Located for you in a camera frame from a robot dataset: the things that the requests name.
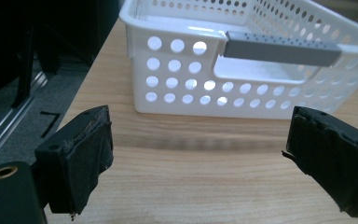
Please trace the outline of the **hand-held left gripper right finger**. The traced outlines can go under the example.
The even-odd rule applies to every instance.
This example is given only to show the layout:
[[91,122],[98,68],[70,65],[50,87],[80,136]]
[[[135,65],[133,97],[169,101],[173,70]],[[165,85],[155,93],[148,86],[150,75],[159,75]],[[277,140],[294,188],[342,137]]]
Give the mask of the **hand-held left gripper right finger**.
[[311,176],[340,211],[358,217],[358,129],[325,112],[296,106],[282,154]]

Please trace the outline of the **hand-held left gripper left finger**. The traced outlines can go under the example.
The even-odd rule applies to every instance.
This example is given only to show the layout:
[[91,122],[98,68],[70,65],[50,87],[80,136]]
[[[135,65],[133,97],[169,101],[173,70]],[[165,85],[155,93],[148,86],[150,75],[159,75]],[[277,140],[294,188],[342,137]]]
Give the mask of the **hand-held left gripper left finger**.
[[35,151],[39,200],[53,213],[79,215],[113,164],[109,107],[88,109],[60,128]]

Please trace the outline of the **white perforated plastic basket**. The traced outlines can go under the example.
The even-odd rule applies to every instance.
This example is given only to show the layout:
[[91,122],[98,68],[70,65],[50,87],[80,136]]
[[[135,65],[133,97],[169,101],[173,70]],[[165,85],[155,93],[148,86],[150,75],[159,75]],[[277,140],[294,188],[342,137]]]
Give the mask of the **white perforated plastic basket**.
[[358,89],[358,23],[310,0],[126,0],[142,113],[289,119]]

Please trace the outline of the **dark metal stand leg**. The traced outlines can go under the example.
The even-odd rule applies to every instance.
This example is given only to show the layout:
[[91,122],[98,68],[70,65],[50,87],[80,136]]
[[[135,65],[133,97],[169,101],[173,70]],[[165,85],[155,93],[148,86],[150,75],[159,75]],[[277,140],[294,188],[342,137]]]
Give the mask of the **dark metal stand leg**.
[[30,25],[25,33],[24,49],[21,54],[21,73],[19,75],[17,94],[12,107],[21,105],[30,95],[31,77],[34,64],[34,27]]

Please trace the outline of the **aluminium floor rail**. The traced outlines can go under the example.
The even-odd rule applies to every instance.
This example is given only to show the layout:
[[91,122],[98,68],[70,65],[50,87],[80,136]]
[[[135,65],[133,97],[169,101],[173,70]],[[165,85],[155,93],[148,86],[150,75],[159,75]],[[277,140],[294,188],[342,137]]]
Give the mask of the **aluminium floor rail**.
[[11,107],[0,121],[0,148],[20,124],[26,113],[32,107],[34,99],[45,89],[50,80],[50,75],[40,72],[31,83],[30,95],[17,107]]

